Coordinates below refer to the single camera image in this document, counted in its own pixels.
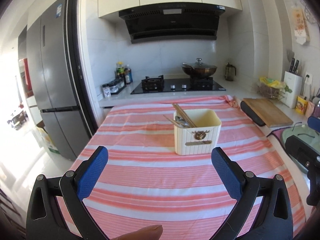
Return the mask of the person left hand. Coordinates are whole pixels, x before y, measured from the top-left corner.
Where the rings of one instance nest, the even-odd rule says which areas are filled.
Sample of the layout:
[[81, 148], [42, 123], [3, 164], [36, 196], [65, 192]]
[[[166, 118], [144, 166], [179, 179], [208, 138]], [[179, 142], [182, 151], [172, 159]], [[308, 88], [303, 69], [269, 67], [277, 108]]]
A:
[[158, 240], [160, 239], [163, 233], [163, 226], [161, 225], [152, 225], [141, 228], [137, 231], [126, 233], [119, 237], [116, 237], [116, 240]]

